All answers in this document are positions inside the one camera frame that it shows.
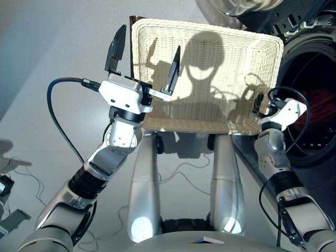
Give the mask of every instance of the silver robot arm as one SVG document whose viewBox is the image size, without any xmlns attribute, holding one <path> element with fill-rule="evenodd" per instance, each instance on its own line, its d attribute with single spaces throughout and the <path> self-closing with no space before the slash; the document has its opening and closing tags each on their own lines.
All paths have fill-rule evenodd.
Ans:
<svg viewBox="0 0 336 252">
<path fill-rule="evenodd" d="M 115 117 L 105 141 L 48 203 L 18 251 L 72 251 L 87 229 L 89 208 L 141 138 L 141 123 Z"/>
<path fill-rule="evenodd" d="M 255 142 L 258 166 L 278 204 L 290 241 L 307 251 L 336 251 L 334 224 L 291 170 L 282 131 L 294 123 L 306 106 L 286 99 L 284 106 L 260 120 L 261 133 Z"/>
<path fill-rule="evenodd" d="M 106 81 L 99 84 L 87 79 L 82 85 L 100 92 L 111 106 L 111 126 L 104 141 L 87 158 L 76 174 L 65 182 L 40 214 L 35 232 L 20 245 L 19 252 L 71 252 L 91 224 L 99 193 L 142 139 L 141 125 L 145 114 L 152 111 L 152 97 L 169 100 L 180 69 L 180 47 L 175 54 L 169 75 L 168 89 L 155 91 L 152 85 L 122 77 L 116 68 L 121 60 L 126 25 L 115 34 L 110 45 L 105 70 Z"/>
</svg>

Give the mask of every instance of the wicker basket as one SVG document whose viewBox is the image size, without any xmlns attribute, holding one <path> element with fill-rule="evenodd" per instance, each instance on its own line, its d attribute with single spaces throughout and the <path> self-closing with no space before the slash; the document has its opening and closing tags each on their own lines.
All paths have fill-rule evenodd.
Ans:
<svg viewBox="0 0 336 252">
<path fill-rule="evenodd" d="M 166 88 L 178 45 L 172 101 L 154 98 L 143 127 L 154 131 L 258 134 L 254 99 L 275 86 L 283 44 L 274 36 L 204 24 L 142 19 L 132 26 L 134 77 Z M 261 105 L 267 112 L 267 99 Z"/>
</svg>

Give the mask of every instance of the washing machine drum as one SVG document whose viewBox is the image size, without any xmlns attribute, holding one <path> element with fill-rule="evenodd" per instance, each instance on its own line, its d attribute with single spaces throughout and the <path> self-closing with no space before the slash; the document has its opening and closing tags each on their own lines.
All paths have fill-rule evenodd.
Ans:
<svg viewBox="0 0 336 252">
<path fill-rule="evenodd" d="M 284 1 L 268 12 L 249 13 L 239 18 L 252 32 L 276 35 L 283 39 L 277 85 L 293 87 L 309 101 L 310 124 L 305 134 L 288 153 L 291 164 L 313 166 L 333 157 L 336 132 L 336 29 L 332 1 Z M 295 98 L 282 90 L 280 98 Z M 286 145 L 300 133 L 306 114 L 285 131 Z"/>
<path fill-rule="evenodd" d="M 336 33 L 334 28 L 304 30 L 285 42 L 278 86 L 293 87 L 309 101 L 310 124 L 296 146 L 288 153 L 292 165 L 312 166 L 335 155 L 336 132 Z M 282 98 L 299 99 L 289 92 Z M 285 132 L 286 144 L 302 130 L 302 116 Z"/>
</svg>

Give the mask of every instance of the wire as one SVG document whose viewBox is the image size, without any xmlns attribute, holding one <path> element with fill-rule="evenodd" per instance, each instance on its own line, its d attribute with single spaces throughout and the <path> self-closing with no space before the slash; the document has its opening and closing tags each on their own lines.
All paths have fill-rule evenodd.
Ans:
<svg viewBox="0 0 336 252">
<path fill-rule="evenodd" d="M 24 167 L 25 167 L 27 173 L 21 173 L 21 172 L 18 172 L 18 171 L 16 170 L 16 168 L 14 168 L 13 163 L 12 163 L 12 160 L 20 160 L 20 161 L 22 161 L 22 159 L 20 159 L 19 157 L 13 157 L 13 158 L 10 159 L 10 163 L 11 163 L 10 165 L 11 165 L 11 167 L 12 167 L 12 170 L 13 170 L 15 173 L 19 174 L 19 175 L 29 176 L 29 177 L 34 178 L 34 179 L 37 181 L 37 183 L 38 183 L 38 190 L 37 190 L 37 192 L 36 192 L 36 194 L 35 194 L 35 198 L 36 198 L 38 201 L 40 201 L 44 206 L 46 206 L 46 203 L 44 203 L 44 201 L 41 199 L 41 195 L 42 195 L 42 193 L 43 193 L 43 191 L 44 191 L 44 189 L 45 189 L 44 183 L 43 183 L 38 177 L 36 177 L 35 175 L 33 175 L 33 174 L 29 171 L 29 169 L 28 169 L 28 167 L 27 167 L 26 165 L 24 165 Z"/>
<path fill-rule="evenodd" d="M 290 129 L 287 128 L 287 131 L 288 131 L 288 134 L 289 134 L 290 138 L 291 138 L 292 141 L 294 142 L 294 138 L 293 138 L 293 136 L 292 136 L 292 133 L 290 132 Z M 310 156 L 310 154 L 308 154 L 306 151 L 304 151 L 304 150 L 298 145 L 298 143 L 295 143 L 295 146 L 296 146 L 296 147 L 297 147 L 303 154 L 305 154 L 306 156 Z"/>
<path fill-rule="evenodd" d="M 308 64 L 310 64 L 314 59 L 316 59 L 320 54 L 316 54 L 314 57 L 312 57 L 310 60 L 307 61 L 306 64 L 304 64 L 304 66 L 301 68 L 301 70 L 298 72 L 298 74 L 295 76 L 292 85 L 290 85 L 290 87 L 292 87 L 294 85 L 294 83 L 296 82 L 296 80 L 299 78 L 300 74 L 302 73 L 302 71 L 306 68 L 306 66 Z"/>
<path fill-rule="evenodd" d="M 278 237 L 277 237 L 277 247 L 279 248 L 281 245 L 281 215 L 280 215 L 280 205 L 278 204 Z"/>
<path fill-rule="evenodd" d="M 103 142 L 104 142 L 104 140 L 105 140 L 105 134 L 106 134 L 107 130 L 109 129 L 109 126 L 110 126 L 110 125 L 111 125 L 111 123 L 107 124 L 106 128 L 104 129 L 103 139 L 102 139 Z"/>
<path fill-rule="evenodd" d="M 297 144 L 297 142 L 299 141 L 299 139 L 302 137 L 302 135 L 305 133 L 305 131 L 307 130 L 308 126 L 309 126 L 309 123 L 310 123 L 310 115 L 311 115 L 311 112 L 310 112 L 310 106 L 309 106 L 309 102 L 307 101 L 307 99 L 304 97 L 303 94 L 301 94 L 298 90 L 294 89 L 294 88 L 290 88 L 290 87 L 275 87 L 275 88 L 272 88 L 268 93 L 267 93 L 267 97 L 270 101 L 273 100 L 273 96 L 271 96 L 271 94 L 276 91 L 276 90 L 280 90 L 280 89 L 283 89 L 283 90 L 288 90 L 288 91 L 291 91 L 293 93 L 295 93 L 296 95 L 298 95 L 302 100 L 303 102 L 305 103 L 306 107 L 307 107 L 307 116 L 306 116 L 306 121 L 304 123 L 304 126 L 302 128 L 302 130 L 300 131 L 300 133 L 298 134 L 298 136 L 296 137 L 296 139 L 291 143 L 291 145 L 286 149 L 286 153 L 295 145 Z"/>
<path fill-rule="evenodd" d="M 60 82 L 79 82 L 79 83 L 82 83 L 82 79 L 68 77 L 68 78 L 59 78 L 59 79 L 53 80 L 49 84 L 49 87 L 48 87 L 48 91 L 47 91 L 47 103 L 48 103 L 49 113 L 50 113 L 50 116 L 51 116 L 54 124 L 56 125 L 57 129 L 61 133 L 62 137 L 65 139 L 65 141 L 71 147 L 71 149 L 73 150 L 73 152 L 76 154 L 76 156 L 78 157 L 78 159 L 80 160 L 80 162 L 83 164 L 84 163 L 84 159 L 79 154 L 79 152 L 77 151 L 77 149 L 75 148 L 75 146 L 72 144 L 72 142 L 70 141 L 70 139 L 67 137 L 67 135 L 64 133 L 62 127 L 59 125 L 59 123 L 58 123 L 58 121 L 56 119 L 56 116 L 54 114 L 53 105 L 51 103 L 51 92 L 53 90 L 53 87 L 56 84 L 60 83 Z"/>
<path fill-rule="evenodd" d="M 264 191 L 265 187 L 267 186 L 268 181 L 266 181 L 264 183 L 264 185 L 262 186 L 262 188 L 260 189 L 259 192 L 259 205 L 262 209 L 262 211 L 264 212 L 264 214 L 266 215 L 266 217 L 268 218 L 268 220 L 271 222 L 271 224 L 279 231 L 281 232 L 283 235 L 285 235 L 286 237 L 288 237 L 287 233 L 285 233 L 277 224 L 274 223 L 274 221 L 271 219 L 271 217 L 269 217 L 268 213 L 266 212 L 266 210 L 264 209 L 263 203 L 261 202 L 261 196 L 262 196 L 262 192 Z"/>
<path fill-rule="evenodd" d="M 184 173 L 182 173 L 182 172 L 176 172 L 175 174 L 174 174 L 174 176 L 176 176 L 177 174 L 181 174 L 188 182 L 189 182 L 189 184 L 191 184 L 196 190 L 198 190 L 199 192 L 201 192 L 201 193 L 204 193 L 204 194 L 206 194 L 206 195 L 210 195 L 210 193 L 208 193 L 208 192 L 206 192 L 206 191 L 204 191 L 204 190 L 202 190 L 202 189 L 200 189 L 200 188 L 198 188 L 195 184 L 193 184 L 190 180 L 189 180 L 189 178 L 184 174 Z"/>
<path fill-rule="evenodd" d="M 120 231 L 122 231 L 122 229 L 124 228 L 124 222 L 121 218 L 121 210 L 128 208 L 128 206 L 122 206 L 118 209 L 118 218 L 120 220 L 121 226 L 118 230 L 116 230 L 115 232 L 113 232 L 111 235 L 105 235 L 105 236 L 99 236 L 99 237 L 95 237 L 95 235 L 93 234 L 93 232 L 88 230 L 88 234 L 90 234 L 92 236 L 92 240 L 91 241 L 83 241 L 81 243 L 78 244 L 78 248 L 84 250 L 84 251 L 89 251 L 89 252 L 95 252 L 99 250 L 99 244 L 98 241 L 106 241 L 106 240 L 110 240 L 112 239 L 116 234 L 118 234 Z M 94 248 L 93 249 L 88 249 L 88 248 L 84 248 L 82 245 L 90 245 L 90 244 L 94 244 Z"/>
<path fill-rule="evenodd" d="M 170 175 L 168 178 L 165 178 L 165 179 L 162 179 L 161 174 L 158 173 L 159 184 L 167 183 L 170 180 L 172 180 L 177 174 L 181 174 L 196 190 L 198 190 L 199 192 L 204 193 L 206 195 L 210 195 L 210 193 L 198 188 L 195 184 L 193 184 L 184 173 L 178 171 L 180 169 L 180 167 L 183 166 L 183 165 L 189 165 L 189 166 L 197 168 L 197 169 L 203 169 L 203 168 L 207 167 L 210 164 L 210 159 L 209 159 L 209 157 L 206 156 L 206 154 L 203 154 L 203 156 L 207 159 L 207 163 L 205 165 L 197 166 L 197 165 L 194 165 L 194 164 L 191 164 L 191 163 L 188 163 L 188 162 L 184 162 L 184 163 L 178 165 L 178 167 L 175 169 L 175 171 L 172 173 L 172 175 Z"/>
</svg>

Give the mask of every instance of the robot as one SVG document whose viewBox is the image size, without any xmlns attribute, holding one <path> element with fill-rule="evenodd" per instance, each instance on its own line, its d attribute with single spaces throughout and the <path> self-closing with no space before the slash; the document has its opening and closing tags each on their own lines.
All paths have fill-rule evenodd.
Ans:
<svg viewBox="0 0 336 252">
<path fill-rule="evenodd" d="M 104 141 L 85 160 L 75 175 L 65 182 L 58 193 L 40 214 L 35 231 L 26 238 L 18 252 L 54 251 L 71 252 L 92 222 L 99 193 L 104 190 L 113 175 L 122 166 L 142 140 L 141 124 L 146 113 L 152 111 L 153 97 L 169 100 L 179 76 L 180 47 L 178 47 L 169 73 L 168 88 L 156 91 L 148 83 L 123 77 L 117 72 L 118 61 L 122 58 L 125 40 L 125 25 L 116 33 L 109 48 L 105 70 L 109 72 L 107 80 L 97 83 L 82 79 L 81 84 L 99 92 L 109 104 L 111 124 L 104 133 Z M 50 85 L 69 79 L 56 79 Z M 293 124 L 306 110 L 307 106 L 295 99 L 285 101 L 275 99 L 273 110 L 264 115 L 259 112 L 263 97 L 258 96 L 253 113 L 259 116 L 261 132 L 255 142 L 258 154 L 258 166 L 270 185 L 273 195 L 280 206 L 280 216 L 285 228 L 282 231 L 290 241 L 307 251 L 336 251 L 336 232 L 334 224 L 310 196 L 290 169 L 286 156 L 283 131 Z M 143 144 L 160 145 L 154 134 L 144 136 Z M 145 148 L 146 155 L 153 157 L 151 148 Z M 133 174 L 129 219 L 138 212 L 135 207 L 145 204 L 149 209 L 148 217 L 132 219 L 128 233 L 132 240 L 139 243 L 129 251 L 286 251 L 220 232 L 216 216 L 211 221 L 214 231 L 186 231 L 158 234 L 160 216 L 158 211 L 157 174 L 145 174 L 141 170 Z M 214 191 L 223 189 L 220 183 Z M 152 192 L 136 202 L 135 194 L 141 191 Z M 232 231 L 237 219 L 231 223 Z M 206 243 L 206 248 L 197 244 Z"/>
</svg>

